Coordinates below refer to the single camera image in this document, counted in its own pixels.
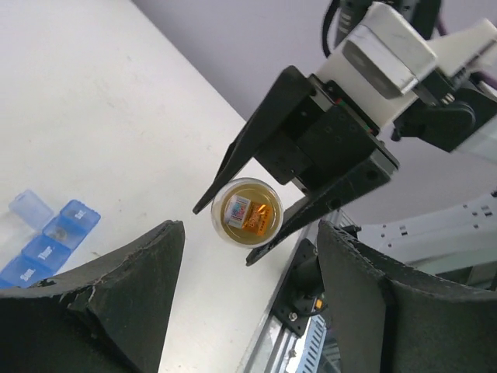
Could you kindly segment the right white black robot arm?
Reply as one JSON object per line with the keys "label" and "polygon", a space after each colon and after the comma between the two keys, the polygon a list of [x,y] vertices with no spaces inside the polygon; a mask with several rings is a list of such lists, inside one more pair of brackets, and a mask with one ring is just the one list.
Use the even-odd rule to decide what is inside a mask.
{"label": "right white black robot arm", "polygon": [[387,184],[398,160],[380,141],[418,138],[445,152],[486,139],[496,28],[445,34],[439,1],[333,1],[321,26],[325,63],[288,66],[229,145],[193,213],[253,265],[327,213]]}

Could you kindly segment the blue weekly pill organizer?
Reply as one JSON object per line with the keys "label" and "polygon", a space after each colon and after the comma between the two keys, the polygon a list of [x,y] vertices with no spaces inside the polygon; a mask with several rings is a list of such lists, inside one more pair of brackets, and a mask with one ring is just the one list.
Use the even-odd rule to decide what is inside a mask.
{"label": "blue weekly pill organizer", "polygon": [[27,288],[55,275],[101,219],[97,211],[75,199],[55,213],[32,190],[18,194],[9,211],[35,236],[1,269],[2,289]]}

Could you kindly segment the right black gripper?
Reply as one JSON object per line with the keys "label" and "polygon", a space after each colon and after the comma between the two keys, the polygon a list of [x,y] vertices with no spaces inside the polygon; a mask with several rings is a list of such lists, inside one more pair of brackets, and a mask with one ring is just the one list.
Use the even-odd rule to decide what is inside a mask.
{"label": "right black gripper", "polygon": [[[228,146],[193,213],[199,214],[254,156],[278,183],[292,182],[309,193],[284,212],[276,236],[247,255],[249,267],[304,226],[390,181],[399,162],[378,135],[379,127],[335,82],[306,78],[289,66]],[[386,159],[368,159],[376,153]]]}

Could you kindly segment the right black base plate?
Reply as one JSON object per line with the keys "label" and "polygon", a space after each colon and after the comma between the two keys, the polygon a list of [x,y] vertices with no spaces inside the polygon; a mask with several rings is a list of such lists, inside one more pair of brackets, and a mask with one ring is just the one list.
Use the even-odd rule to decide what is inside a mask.
{"label": "right black base plate", "polygon": [[309,239],[303,239],[297,245],[271,313],[285,329],[302,337],[308,320],[323,308],[315,303],[324,291],[317,247]]}

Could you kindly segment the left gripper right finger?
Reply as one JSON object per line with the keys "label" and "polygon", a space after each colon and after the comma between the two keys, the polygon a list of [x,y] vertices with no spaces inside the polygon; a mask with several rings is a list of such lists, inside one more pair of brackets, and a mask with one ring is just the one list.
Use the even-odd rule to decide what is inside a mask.
{"label": "left gripper right finger", "polygon": [[344,372],[494,372],[496,293],[423,273],[320,221]]}

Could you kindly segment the aluminium mounting rail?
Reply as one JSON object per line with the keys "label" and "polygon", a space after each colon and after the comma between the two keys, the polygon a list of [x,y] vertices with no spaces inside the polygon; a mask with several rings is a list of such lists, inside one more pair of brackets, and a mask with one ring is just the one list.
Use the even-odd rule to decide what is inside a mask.
{"label": "aluminium mounting rail", "polygon": [[238,372],[340,372],[318,275],[318,223],[304,228]]}

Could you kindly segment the clear bottle with orange pills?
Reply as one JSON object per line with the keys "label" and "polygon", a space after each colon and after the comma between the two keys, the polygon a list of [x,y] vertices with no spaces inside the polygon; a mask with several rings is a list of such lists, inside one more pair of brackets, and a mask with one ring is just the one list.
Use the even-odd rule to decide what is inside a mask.
{"label": "clear bottle with orange pills", "polygon": [[283,225],[283,205],[270,185],[245,177],[221,188],[210,206],[210,216],[224,241],[253,249],[276,237]]}

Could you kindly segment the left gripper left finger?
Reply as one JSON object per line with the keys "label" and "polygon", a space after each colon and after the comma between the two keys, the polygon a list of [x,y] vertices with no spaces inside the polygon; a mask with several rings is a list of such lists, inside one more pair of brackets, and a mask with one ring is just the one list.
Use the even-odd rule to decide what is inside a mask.
{"label": "left gripper left finger", "polygon": [[181,221],[1,292],[3,372],[156,372],[185,245]]}

